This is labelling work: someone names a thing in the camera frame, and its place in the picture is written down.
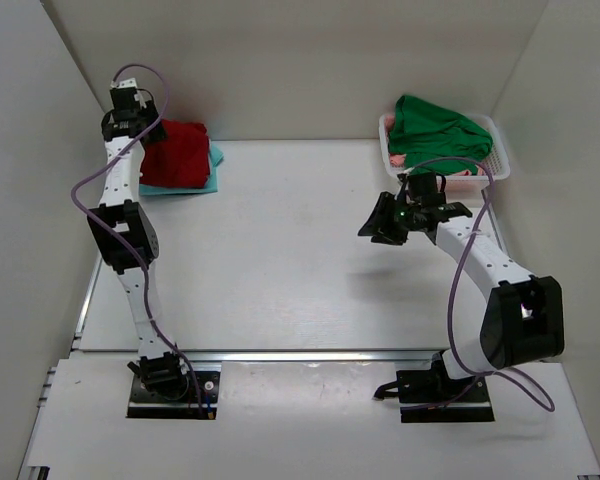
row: folded red cloth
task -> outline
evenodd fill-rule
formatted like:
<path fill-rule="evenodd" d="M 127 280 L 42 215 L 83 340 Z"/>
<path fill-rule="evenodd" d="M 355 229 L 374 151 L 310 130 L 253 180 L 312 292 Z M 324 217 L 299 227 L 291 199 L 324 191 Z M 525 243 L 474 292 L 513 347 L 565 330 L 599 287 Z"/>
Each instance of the folded red cloth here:
<path fill-rule="evenodd" d="M 167 139 L 144 147 L 140 183 L 166 188 L 202 188 L 211 174 L 209 137 L 201 123 L 162 120 Z"/>

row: cloth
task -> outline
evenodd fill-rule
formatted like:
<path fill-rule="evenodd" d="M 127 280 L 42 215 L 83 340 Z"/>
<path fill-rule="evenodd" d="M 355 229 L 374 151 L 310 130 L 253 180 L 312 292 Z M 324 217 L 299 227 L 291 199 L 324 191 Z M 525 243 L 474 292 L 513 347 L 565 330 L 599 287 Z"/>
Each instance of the cloth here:
<path fill-rule="evenodd" d="M 217 166 L 224 160 L 224 153 L 213 143 L 209 149 L 210 175 L 207 183 L 202 188 L 164 188 L 152 187 L 151 185 L 140 185 L 140 195 L 183 195 L 192 193 L 214 193 L 218 191 Z"/>
<path fill-rule="evenodd" d="M 167 139 L 145 147 L 140 183 L 154 187 L 202 188 L 211 174 L 209 137 L 201 123 L 162 120 Z"/>
<path fill-rule="evenodd" d="M 489 155 L 493 140 L 489 132 L 464 115 L 438 107 L 419 98 L 404 95 L 396 102 L 395 125 L 389 132 L 389 153 L 406 155 L 405 167 L 437 157 L 467 157 L 483 160 Z M 443 175 L 469 171 L 478 167 L 449 160 L 431 165 Z"/>

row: white tabletop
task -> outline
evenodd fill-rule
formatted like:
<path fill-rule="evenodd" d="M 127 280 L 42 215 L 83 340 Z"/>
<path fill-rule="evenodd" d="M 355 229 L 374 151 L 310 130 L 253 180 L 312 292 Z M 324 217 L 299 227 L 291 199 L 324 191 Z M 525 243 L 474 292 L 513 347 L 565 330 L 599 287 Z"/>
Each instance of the white tabletop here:
<path fill-rule="evenodd" d="M 377 140 L 219 142 L 219 192 L 145 198 L 160 240 L 164 326 L 184 349 L 428 349 L 447 346 L 455 262 L 424 236 L 402 247 L 358 238 L 395 191 Z M 479 207 L 479 195 L 467 206 Z M 488 219 L 483 230 L 491 231 Z M 460 284 L 459 336 L 485 302 Z M 135 350 L 131 313 L 105 265 L 83 350 Z"/>
<path fill-rule="evenodd" d="M 549 414 L 487 380 L 495 422 L 401 424 L 390 363 L 222 366 L 216 421 L 127 419 L 126 359 L 61 361 L 28 460 L 49 480 L 542 479 L 600 470 L 559 364 L 526 365 Z"/>

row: plastic basket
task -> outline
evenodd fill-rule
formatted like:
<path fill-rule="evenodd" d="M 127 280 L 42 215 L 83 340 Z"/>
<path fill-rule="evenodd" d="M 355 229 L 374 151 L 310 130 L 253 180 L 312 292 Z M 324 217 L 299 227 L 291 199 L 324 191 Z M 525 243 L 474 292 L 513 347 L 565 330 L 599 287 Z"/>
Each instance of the plastic basket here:
<path fill-rule="evenodd" d="M 380 150 L 382 151 L 382 161 L 384 162 L 384 168 L 387 173 L 392 177 L 397 177 L 399 173 L 404 171 L 404 167 L 393 167 L 389 163 L 389 132 L 385 128 L 385 119 L 390 113 L 385 113 L 380 117 Z M 504 180 L 509 176 L 511 170 L 509 169 L 509 157 L 504 149 L 500 134 L 496 128 L 493 120 L 487 115 L 480 114 L 465 114 L 465 116 L 476 122 L 486 131 L 491 134 L 493 139 L 493 148 L 487 158 L 482 159 L 485 167 L 492 173 L 494 180 Z M 447 177 L 447 189 L 454 190 L 468 190 L 473 188 L 484 188 L 489 185 L 489 178 L 486 175 L 449 175 Z"/>

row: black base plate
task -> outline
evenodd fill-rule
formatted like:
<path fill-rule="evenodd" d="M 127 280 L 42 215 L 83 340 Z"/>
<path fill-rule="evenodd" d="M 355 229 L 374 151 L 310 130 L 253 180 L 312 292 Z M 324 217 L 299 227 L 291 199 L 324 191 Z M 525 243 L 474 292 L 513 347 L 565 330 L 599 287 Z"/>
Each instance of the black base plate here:
<path fill-rule="evenodd" d="M 421 385 L 425 383 L 431 370 L 400 370 L 397 372 L 401 385 Z M 421 388 L 410 391 L 409 388 L 399 387 L 398 398 L 401 404 L 418 405 L 423 403 L 445 402 L 460 393 L 472 378 L 453 381 L 452 391 L 442 395 L 435 388 Z M 444 408 L 408 410 L 400 408 L 402 423 L 463 423 L 463 422 L 493 422 L 493 410 L 489 401 L 489 391 L 484 380 L 476 383 L 471 390 L 457 401 Z"/>
<path fill-rule="evenodd" d="M 136 376 L 133 377 L 127 418 L 163 418 L 185 420 L 215 420 L 218 415 L 218 394 L 220 392 L 220 372 L 196 371 L 196 378 L 203 392 L 202 415 L 198 408 L 198 398 L 195 388 L 191 386 L 189 392 L 179 400 L 161 397 L 157 393 L 147 391 Z M 213 388 L 205 390 L 205 383 L 212 382 Z M 207 406 L 208 395 L 211 408 Z"/>

